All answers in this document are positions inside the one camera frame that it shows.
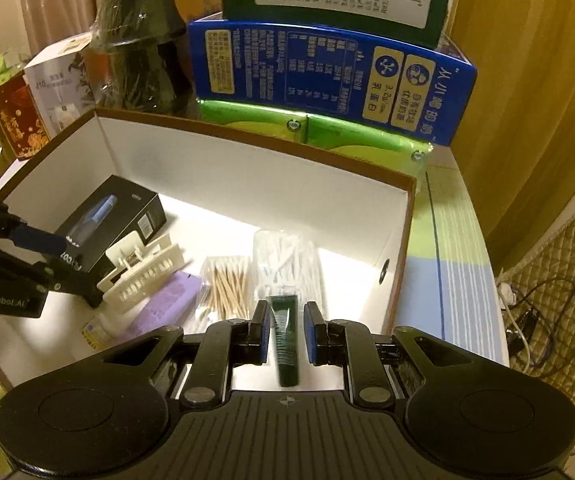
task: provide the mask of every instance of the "purple package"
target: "purple package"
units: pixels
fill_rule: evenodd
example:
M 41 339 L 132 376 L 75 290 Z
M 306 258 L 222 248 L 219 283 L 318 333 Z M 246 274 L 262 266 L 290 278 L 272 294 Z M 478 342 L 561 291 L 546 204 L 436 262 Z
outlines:
M 177 270 L 113 344 L 129 341 L 161 326 L 177 324 L 187 310 L 196 305 L 200 288 L 201 278 Z

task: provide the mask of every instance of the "yellow curtain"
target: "yellow curtain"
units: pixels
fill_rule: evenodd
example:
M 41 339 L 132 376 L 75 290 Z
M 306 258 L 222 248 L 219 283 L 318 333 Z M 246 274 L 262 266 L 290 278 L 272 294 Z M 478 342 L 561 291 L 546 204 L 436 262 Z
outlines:
M 450 35 L 479 70 L 452 150 L 508 269 L 575 192 L 575 0 L 458 0 Z

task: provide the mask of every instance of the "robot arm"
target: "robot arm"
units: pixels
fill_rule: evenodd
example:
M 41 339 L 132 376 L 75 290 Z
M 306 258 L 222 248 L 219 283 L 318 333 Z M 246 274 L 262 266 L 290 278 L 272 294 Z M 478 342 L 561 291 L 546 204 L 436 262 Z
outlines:
M 265 361 L 270 311 L 167 326 L 21 384 L 0 402 L 10 480 L 564 480 L 575 407 L 551 386 L 413 328 L 373 335 L 305 306 L 312 365 L 343 390 L 231 389 Z M 192 364 L 186 373 L 186 365 Z
M 0 202 L 0 238 L 8 238 L 17 247 L 37 253 L 59 256 L 66 240 L 27 225 L 10 214 Z M 82 296 L 92 307 L 103 294 L 84 272 L 77 272 L 56 258 L 54 262 L 29 264 L 0 250 L 0 314 L 40 317 L 50 290 Z

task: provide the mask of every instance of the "circular pad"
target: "circular pad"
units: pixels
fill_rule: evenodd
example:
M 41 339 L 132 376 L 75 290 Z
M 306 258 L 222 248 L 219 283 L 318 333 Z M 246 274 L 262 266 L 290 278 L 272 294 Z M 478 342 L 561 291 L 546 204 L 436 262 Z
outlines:
M 43 477 L 93 476 L 130 464 L 159 443 L 167 424 L 166 400 L 129 372 L 67 381 L 48 374 L 0 402 L 2 449 Z
M 410 397 L 405 426 L 437 463 L 462 475 L 534 476 L 571 450 L 575 408 L 509 368 L 449 366 L 427 375 Z
M 96 390 L 76 388 L 50 395 L 39 407 L 39 416 L 59 431 L 90 430 L 103 424 L 114 411 L 114 402 Z
M 484 390 L 463 399 L 461 415 L 479 430 L 512 433 L 532 422 L 534 409 L 528 400 L 517 394 Z

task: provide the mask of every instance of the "table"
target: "table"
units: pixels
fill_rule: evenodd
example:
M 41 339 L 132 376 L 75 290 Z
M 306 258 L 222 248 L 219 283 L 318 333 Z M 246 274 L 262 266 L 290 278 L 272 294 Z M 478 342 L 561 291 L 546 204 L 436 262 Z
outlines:
M 20 167 L 15 164 L 5 177 Z M 483 235 L 448 148 L 436 147 L 419 184 L 396 323 L 507 364 Z M 0 451 L 0 477 L 6 471 Z

